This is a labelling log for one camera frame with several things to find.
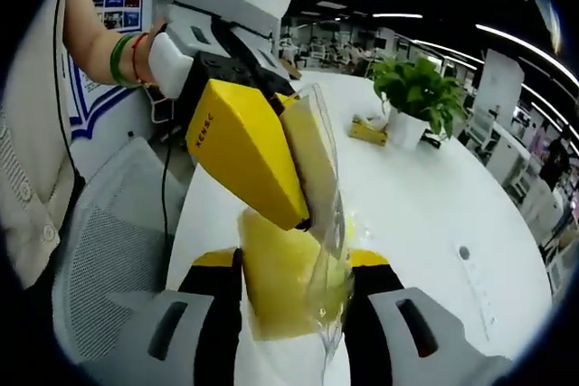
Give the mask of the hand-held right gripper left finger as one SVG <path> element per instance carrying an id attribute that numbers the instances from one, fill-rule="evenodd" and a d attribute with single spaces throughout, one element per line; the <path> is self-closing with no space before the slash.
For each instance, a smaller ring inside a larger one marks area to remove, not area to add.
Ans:
<path id="1" fill-rule="evenodd" d="M 241 300 L 241 249 L 207 252 L 177 291 L 136 310 L 108 354 L 81 367 L 98 385 L 232 385 Z"/>

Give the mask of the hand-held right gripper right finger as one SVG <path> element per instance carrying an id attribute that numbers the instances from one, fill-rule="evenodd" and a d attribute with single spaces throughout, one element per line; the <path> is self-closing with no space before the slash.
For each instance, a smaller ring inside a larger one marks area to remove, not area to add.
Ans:
<path id="1" fill-rule="evenodd" d="M 485 355 L 462 321 L 417 287 L 405 288 L 388 261 L 351 254 L 353 297 L 344 322 L 353 385 L 494 385 L 512 362 Z"/>

